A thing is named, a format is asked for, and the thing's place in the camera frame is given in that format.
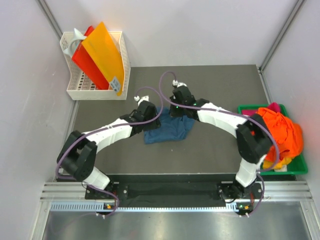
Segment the blue t shirt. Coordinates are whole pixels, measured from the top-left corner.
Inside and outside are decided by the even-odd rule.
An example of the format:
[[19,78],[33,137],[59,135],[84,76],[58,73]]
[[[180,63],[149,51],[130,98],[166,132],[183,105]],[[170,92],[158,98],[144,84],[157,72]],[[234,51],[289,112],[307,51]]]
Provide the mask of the blue t shirt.
[[146,145],[163,143],[170,141],[182,141],[191,131],[195,124],[195,120],[182,117],[171,117],[168,107],[164,107],[158,120],[161,126],[144,132],[144,143]]

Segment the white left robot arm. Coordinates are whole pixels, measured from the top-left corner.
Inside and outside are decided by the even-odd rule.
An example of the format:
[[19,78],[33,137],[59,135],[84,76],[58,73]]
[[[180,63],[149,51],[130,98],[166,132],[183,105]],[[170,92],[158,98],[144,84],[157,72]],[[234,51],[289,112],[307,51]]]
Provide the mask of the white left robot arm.
[[66,171],[73,180],[90,185],[102,198],[114,191],[110,178],[95,167],[97,153],[117,141],[161,126],[157,108],[148,96],[136,97],[137,108],[117,118],[109,125],[91,132],[70,133],[57,158],[57,168]]

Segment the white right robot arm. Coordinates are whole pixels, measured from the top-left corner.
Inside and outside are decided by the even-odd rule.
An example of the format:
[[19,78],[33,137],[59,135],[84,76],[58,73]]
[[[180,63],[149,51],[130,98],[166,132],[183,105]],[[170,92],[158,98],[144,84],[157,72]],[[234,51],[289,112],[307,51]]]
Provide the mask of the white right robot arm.
[[239,170],[229,190],[232,198],[245,198],[252,191],[252,185],[273,143],[263,118],[255,113],[251,117],[236,115],[214,105],[206,99],[198,100],[183,82],[173,81],[170,101],[172,117],[187,116],[201,123],[220,128],[236,138],[241,156]]

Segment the white perforated plastic basket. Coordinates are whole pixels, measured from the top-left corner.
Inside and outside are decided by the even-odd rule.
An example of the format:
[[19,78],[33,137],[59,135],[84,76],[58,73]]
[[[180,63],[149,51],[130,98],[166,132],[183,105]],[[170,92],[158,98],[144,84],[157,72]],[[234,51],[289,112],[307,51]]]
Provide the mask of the white perforated plastic basket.
[[108,90],[99,90],[95,84],[84,74],[84,72],[71,60],[71,57],[64,55],[70,71],[70,80],[67,93],[74,101],[80,100],[126,100],[129,89],[131,65],[126,48],[124,33],[122,31],[111,31],[110,35],[118,51],[121,53],[124,67],[124,83],[122,94],[118,96],[110,87]]

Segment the orange plastic board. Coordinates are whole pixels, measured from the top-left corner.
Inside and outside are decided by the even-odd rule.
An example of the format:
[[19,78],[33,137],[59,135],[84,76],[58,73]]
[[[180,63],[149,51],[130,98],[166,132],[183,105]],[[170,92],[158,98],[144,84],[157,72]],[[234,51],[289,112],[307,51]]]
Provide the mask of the orange plastic board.
[[125,79],[123,60],[105,24],[100,22],[82,45],[115,94],[120,96]]

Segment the red plastic board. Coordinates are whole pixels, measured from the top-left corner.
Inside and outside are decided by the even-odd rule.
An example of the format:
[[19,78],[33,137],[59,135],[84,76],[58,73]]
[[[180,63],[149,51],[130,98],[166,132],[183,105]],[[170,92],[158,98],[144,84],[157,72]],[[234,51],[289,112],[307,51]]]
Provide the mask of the red plastic board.
[[82,44],[82,40],[71,57],[72,61],[88,76],[99,90],[108,90],[109,83],[96,66],[86,49]]

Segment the pink t shirt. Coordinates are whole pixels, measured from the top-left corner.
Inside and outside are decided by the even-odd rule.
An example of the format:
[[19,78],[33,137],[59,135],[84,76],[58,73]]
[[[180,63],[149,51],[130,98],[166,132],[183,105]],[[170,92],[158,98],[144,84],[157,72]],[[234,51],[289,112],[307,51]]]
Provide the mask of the pink t shirt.
[[252,116],[258,112],[259,108],[267,108],[275,113],[281,112],[281,107],[278,103],[267,104],[248,104],[238,106],[238,112],[242,115]]

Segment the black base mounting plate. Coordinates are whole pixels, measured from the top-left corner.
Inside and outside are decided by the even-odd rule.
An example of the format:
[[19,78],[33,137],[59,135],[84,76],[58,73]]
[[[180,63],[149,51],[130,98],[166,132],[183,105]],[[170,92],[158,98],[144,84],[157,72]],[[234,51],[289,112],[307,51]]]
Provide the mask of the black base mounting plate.
[[249,202],[262,196],[260,183],[243,188],[233,183],[233,173],[111,174],[107,191],[124,208],[221,207],[229,202]]

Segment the yellow t shirt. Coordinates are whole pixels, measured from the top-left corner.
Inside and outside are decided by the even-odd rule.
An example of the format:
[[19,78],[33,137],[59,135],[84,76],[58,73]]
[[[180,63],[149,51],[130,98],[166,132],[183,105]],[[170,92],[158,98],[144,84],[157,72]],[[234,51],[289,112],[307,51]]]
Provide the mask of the yellow t shirt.
[[[292,162],[292,160],[293,159],[290,157],[283,158],[271,170],[274,170],[275,172],[287,172],[288,171],[287,166]],[[269,169],[272,167],[273,164],[274,162],[271,162],[265,159],[263,162],[262,168],[264,170]]]

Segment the orange t shirt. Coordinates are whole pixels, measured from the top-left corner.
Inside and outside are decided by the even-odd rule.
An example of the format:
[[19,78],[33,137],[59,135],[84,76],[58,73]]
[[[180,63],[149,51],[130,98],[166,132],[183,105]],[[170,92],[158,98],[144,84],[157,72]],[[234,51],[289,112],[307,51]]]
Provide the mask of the orange t shirt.
[[278,150],[279,160],[295,158],[304,148],[303,132],[299,124],[280,112],[266,107],[260,107],[257,114],[262,116],[268,130],[274,138]]

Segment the green plastic bin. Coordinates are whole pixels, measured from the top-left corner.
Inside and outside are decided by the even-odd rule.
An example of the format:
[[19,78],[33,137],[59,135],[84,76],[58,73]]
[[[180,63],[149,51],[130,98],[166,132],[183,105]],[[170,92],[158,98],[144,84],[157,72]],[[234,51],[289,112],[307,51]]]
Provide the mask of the green plastic bin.
[[[279,104],[281,107],[281,112],[284,116],[289,117],[289,114],[283,104]],[[303,154],[299,154],[298,156],[292,158],[292,162],[287,165],[286,172],[275,172],[274,170],[269,170],[262,172],[262,175],[271,176],[271,175],[304,175],[308,172],[308,167],[306,161],[303,157]]]

